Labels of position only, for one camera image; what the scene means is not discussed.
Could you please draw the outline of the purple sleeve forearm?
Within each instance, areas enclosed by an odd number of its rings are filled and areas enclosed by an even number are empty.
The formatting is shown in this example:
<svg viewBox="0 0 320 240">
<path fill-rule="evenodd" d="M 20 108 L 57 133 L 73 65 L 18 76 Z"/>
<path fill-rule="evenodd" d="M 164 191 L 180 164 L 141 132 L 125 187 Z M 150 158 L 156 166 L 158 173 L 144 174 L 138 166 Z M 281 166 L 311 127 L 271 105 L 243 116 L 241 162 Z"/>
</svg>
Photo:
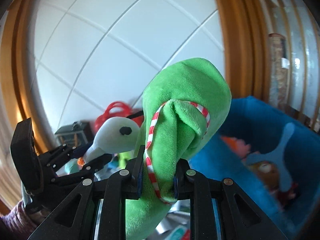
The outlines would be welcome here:
<svg viewBox="0 0 320 240">
<path fill-rule="evenodd" d="M 0 240 L 28 239 L 38 226 L 27 214 L 21 200 L 9 214 L 1 216 Z"/>
</svg>

